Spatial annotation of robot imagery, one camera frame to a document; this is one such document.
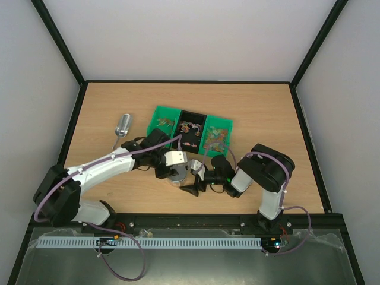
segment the white wall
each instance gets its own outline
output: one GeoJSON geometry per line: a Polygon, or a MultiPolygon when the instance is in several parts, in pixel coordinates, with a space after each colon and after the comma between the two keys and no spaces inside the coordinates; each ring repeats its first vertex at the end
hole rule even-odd
{"type": "Polygon", "coordinates": [[[45,0],[86,79],[290,81],[335,0],[45,0]]]}
{"type": "Polygon", "coordinates": [[[78,84],[30,1],[0,2],[0,284],[56,163],[78,84]]]}
{"type": "Polygon", "coordinates": [[[380,271],[379,1],[349,1],[297,88],[366,284],[380,271]]]}

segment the robotic arm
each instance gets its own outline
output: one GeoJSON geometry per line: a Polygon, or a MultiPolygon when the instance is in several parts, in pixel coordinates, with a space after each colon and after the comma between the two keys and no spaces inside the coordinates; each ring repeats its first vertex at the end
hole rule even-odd
{"type": "MultiPolygon", "coordinates": [[[[46,200],[41,208],[42,213],[55,227],[64,226],[71,221],[86,221],[112,227],[112,216],[116,215],[112,207],[105,201],[82,199],[82,194],[112,176],[141,166],[154,168],[156,178],[164,179],[177,175],[175,166],[187,165],[188,162],[185,152],[170,151],[165,146],[148,151],[169,140],[159,129],[155,129],[141,143],[137,143],[140,139],[142,138],[127,141],[111,154],[81,166],[64,169],[57,164],[51,167],[33,201],[39,205],[58,182],[78,172],[46,200]]],[[[259,225],[269,231],[282,215],[284,189],[295,164],[284,154],[261,144],[257,144],[251,151],[253,155],[243,157],[237,164],[237,172],[223,155],[211,159],[212,170],[208,170],[198,160],[190,161],[189,168],[195,175],[194,184],[181,189],[198,196],[199,191],[206,191],[207,185],[222,185],[228,195],[240,197],[255,181],[263,188],[262,204],[258,212],[259,225]]]]}

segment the white perforated rail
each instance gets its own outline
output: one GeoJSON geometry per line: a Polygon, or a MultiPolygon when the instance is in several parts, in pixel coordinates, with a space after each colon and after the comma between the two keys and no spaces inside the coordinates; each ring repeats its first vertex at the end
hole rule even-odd
{"type": "MultiPolygon", "coordinates": [[[[100,237],[41,237],[37,248],[97,248],[100,237]]],[[[136,240],[146,249],[261,249],[258,237],[138,237],[136,240]]],[[[108,242],[102,248],[137,248],[124,237],[108,242]]]]}

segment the white panel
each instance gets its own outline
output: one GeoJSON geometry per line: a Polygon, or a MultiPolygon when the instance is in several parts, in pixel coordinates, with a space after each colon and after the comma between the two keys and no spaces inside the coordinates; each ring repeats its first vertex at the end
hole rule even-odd
{"type": "Polygon", "coordinates": [[[291,80],[335,0],[45,0],[86,79],[291,80]]]}
{"type": "Polygon", "coordinates": [[[78,84],[31,1],[0,2],[0,284],[56,163],[78,84]]]}
{"type": "Polygon", "coordinates": [[[379,10],[379,1],[349,1],[298,88],[366,284],[380,280],[379,10]]]}

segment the wooden tabletop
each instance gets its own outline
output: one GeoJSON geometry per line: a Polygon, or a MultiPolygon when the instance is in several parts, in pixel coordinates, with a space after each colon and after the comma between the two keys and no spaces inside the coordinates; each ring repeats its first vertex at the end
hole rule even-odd
{"type": "MultiPolygon", "coordinates": [[[[65,167],[76,166],[111,152],[120,116],[133,121],[124,141],[147,135],[157,105],[233,120],[230,146],[237,159],[261,143],[288,155],[296,164],[284,206],[301,205],[323,213],[314,175],[288,85],[90,83],[75,127],[65,167]]],[[[201,155],[188,153],[201,160],[201,155]]],[[[227,159],[233,164],[230,154],[227,159]]],[[[256,213],[262,189],[252,184],[240,198],[207,189],[195,197],[156,179],[154,170],[134,170],[95,186],[84,198],[105,200],[119,213],[256,213]]],[[[293,210],[289,213],[301,213],[293,210]]]]}

